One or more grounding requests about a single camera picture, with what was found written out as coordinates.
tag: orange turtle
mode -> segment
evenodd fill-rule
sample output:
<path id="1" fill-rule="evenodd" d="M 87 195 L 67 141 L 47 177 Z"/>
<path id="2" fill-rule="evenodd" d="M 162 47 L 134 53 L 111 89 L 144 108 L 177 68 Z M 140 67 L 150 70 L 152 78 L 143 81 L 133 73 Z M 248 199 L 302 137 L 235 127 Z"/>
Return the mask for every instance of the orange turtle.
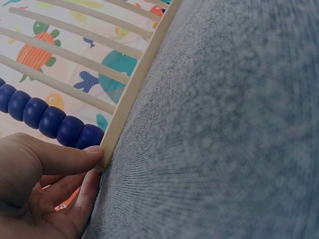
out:
<path id="1" fill-rule="evenodd" d="M 51 33 L 48 33 L 46 32 L 48 28 L 48 24 L 36 21 L 33 25 L 33 32 L 35 34 L 34 38 L 46 41 L 56 46 L 61 46 L 60 40 L 54 40 L 60 34 L 60 32 L 58 30 L 53 30 Z M 48 67 L 53 66 L 56 59 L 52 57 L 52 53 L 48 51 L 42 50 L 29 44 L 25 44 L 20 50 L 16 61 L 23 65 L 31 67 L 34 70 L 43 72 L 41 67 L 43 65 L 46 65 Z M 23 75 L 20 82 L 24 81 L 26 78 L 27 76 Z"/>

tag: teal shape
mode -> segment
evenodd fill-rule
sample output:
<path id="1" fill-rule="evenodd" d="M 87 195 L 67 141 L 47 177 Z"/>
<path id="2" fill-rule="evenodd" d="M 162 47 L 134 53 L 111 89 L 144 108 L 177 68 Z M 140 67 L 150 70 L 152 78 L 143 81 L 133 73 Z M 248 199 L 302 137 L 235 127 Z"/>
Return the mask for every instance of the teal shape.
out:
<path id="1" fill-rule="evenodd" d="M 131 76 L 136 64 L 137 59 L 115 50 L 108 54 L 102 61 L 102 65 L 110 67 L 118 72 L 125 73 L 127 76 Z M 99 83 L 113 102 L 117 104 L 125 85 L 100 73 Z"/>
<path id="2" fill-rule="evenodd" d="M 8 4 L 12 3 L 12 2 L 19 2 L 19 1 L 21 1 L 21 0 L 9 0 L 5 4 L 3 4 L 2 6 L 6 6 L 6 5 L 8 5 Z"/>
<path id="3" fill-rule="evenodd" d="M 105 132 L 106 128 L 108 127 L 109 123 L 106 120 L 106 118 L 101 115 L 97 114 L 96 115 L 96 123 L 98 124 L 98 127 Z"/>

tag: fish print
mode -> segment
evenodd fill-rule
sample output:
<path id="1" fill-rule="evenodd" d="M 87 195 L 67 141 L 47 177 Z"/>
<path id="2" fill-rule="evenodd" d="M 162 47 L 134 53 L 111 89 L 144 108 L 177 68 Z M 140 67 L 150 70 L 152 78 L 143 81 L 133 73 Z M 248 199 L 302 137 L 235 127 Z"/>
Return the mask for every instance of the fish print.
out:
<path id="1" fill-rule="evenodd" d="M 83 41 L 85 41 L 85 42 L 87 42 L 87 43 L 89 43 L 91 46 L 90 46 L 90 48 L 92 48 L 92 47 L 94 47 L 95 45 L 93 44 L 94 43 L 94 41 L 92 41 L 92 40 L 90 40 L 90 39 L 88 39 L 88 38 L 83 38 Z"/>

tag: gray fabric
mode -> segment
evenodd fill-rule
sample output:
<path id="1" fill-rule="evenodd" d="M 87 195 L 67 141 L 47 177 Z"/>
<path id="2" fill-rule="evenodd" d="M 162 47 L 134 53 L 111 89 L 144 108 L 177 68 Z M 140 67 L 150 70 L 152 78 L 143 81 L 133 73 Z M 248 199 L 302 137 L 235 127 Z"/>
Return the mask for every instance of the gray fabric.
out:
<path id="1" fill-rule="evenodd" d="M 319 238 L 318 26 L 317 0 L 184 0 L 87 238 Z"/>

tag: wooden slat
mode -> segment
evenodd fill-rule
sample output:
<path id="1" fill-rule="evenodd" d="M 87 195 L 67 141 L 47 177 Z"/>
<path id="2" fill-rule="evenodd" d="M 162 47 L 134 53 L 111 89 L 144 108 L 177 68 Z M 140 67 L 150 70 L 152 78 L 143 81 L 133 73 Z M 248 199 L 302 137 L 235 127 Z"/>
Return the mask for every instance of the wooden slat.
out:
<path id="1" fill-rule="evenodd" d="M 159 22 L 161 19 L 160 16 L 157 16 L 154 13 L 146 11 L 146 10 L 139 8 L 138 6 L 135 6 L 133 4 L 124 2 L 123 0 L 104 0 L 104 1 L 109 2 L 111 4 L 114 4 L 114 5 L 117 5 L 117 6 L 120 6 L 122 8 L 129 10 L 129 11 L 135 12 L 138 15 L 144 16 L 144 17 L 146 17 L 152 21 L 155 21 L 155 22 Z"/>
<path id="2" fill-rule="evenodd" d="M 87 8 L 87 7 L 83 7 L 83 6 L 74 4 L 74 3 L 70 3 L 68 1 L 64 1 L 64 0 L 38 0 L 38 1 L 49 3 L 49 4 L 52 4 L 55 6 L 60 6 L 60 7 L 72 10 L 72 11 L 77 11 L 77 12 L 83 13 L 85 15 L 92 16 L 94 18 L 108 22 L 108 23 L 113 24 L 115 26 L 119 26 L 123 29 L 126 29 L 130 32 L 137 34 L 137 35 L 140 35 L 146 39 L 150 39 L 152 36 L 152 33 L 150 31 L 147 31 L 143 28 L 140 28 L 138 26 L 130 24 L 126 21 L 120 20 L 116 17 L 112 17 L 112 16 L 109 16 L 109 15 L 104 14 L 102 12 L 95 11 L 95 10 L 92 10 L 92 9 Z"/>
<path id="3" fill-rule="evenodd" d="M 99 34 L 96 34 L 94 32 L 82 29 L 80 27 L 68 24 L 66 22 L 48 17 L 48 16 L 43 16 L 31 11 L 27 11 L 27 10 L 22 10 L 19 8 L 15 8 L 15 7 L 10 7 L 9 8 L 9 12 L 19 15 L 19 16 L 24 16 L 27 18 L 31 18 L 34 19 L 36 21 L 41 21 L 44 22 L 46 24 L 61 28 L 63 30 L 72 32 L 74 34 L 80 35 L 82 37 L 86 37 L 90 40 L 96 41 L 104 46 L 110 47 L 114 50 L 117 50 L 119 52 L 122 52 L 126 55 L 132 56 L 133 58 L 139 59 L 142 55 L 142 52 L 138 49 L 123 45 L 121 43 L 118 43 L 116 41 L 110 40 L 106 37 L 103 37 Z"/>
<path id="4" fill-rule="evenodd" d="M 100 109 L 102 111 L 108 112 L 110 114 L 114 113 L 115 106 L 105 102 L 103 100 L 100 100 L 92 95 L 89 95 L 81 90 L 78 90 L 72 86 L 69 86 L 63 82 L 60 82 L 50 76 L 47 76 L 37 70 L 34 70 L 28 66 L 25 66 L 21 63 L 18 63 L 10 58 L 7 58 L 6 56 L 3 56 L 0 54 L 0 63 L 19 71 L 51 88 L 54 88 L 62 93 L 65 93 L 69 96 L 72 96 L 84 103 L 87 103 L 88 105 L 91 105 L 97 109 Z"/>
<path id="5" fill-rule="evenodd" d="M 181 1 L 182 0 L 173 0 L 173 2 L 169 5 L 164 17 L 160 21 L 149 42 L 147 50 L 138 62 L 129 83 L 126 85 L 122 93 L 101 144 L 105 148 L 105 154 L 99 165 L 104 169 L 106 169 L 109 165 L 126 119 Z"/>
<path id="6" fill-rule="evenodd" d="M 161 0 L 147 0 L 150 3 L 153 3 L 157 6 L 160 6 L 161 8 L 167 9 L 169 4 L 162 2 Z"/>
<path id="7" fill-rule="evenodd" d="M 46 50 L 48 52 L 51 52 L 55 55 L 61 56 L 67 60 L 75 62 L 79 65 L 85 66 L 91 70 L 99 72 L 99 73 L 101 73 L 107 77 L 110 77 L 111 79 L 114 79 L 116 81 L 119 81 L 123 84 L 127 84 L 128 80 L 130 78 L 130 77 L 124 75 L 123 73 L 120 73 L 118 71 L 113 70 L 110 67 L 102 65 L 101 63 L 97 63 L 95 61 L 90 60 L 89 58 L 80 56 L 76 53 L 65 50 L 61 47 L 55 46 L 55 45 L 47 43 L 45 41 L 36 39 L 34 37 L 30 37 L 30 36 L 24 35 L 22 33 L 15 32 L 15 31 L 3 28 L 3 27 L 0 27 L 0 34 L 11 37 L 15 40 L 30 44 L 30 45 L 35 46 L 37 48 L 41 48 L 41 49 Z"/>

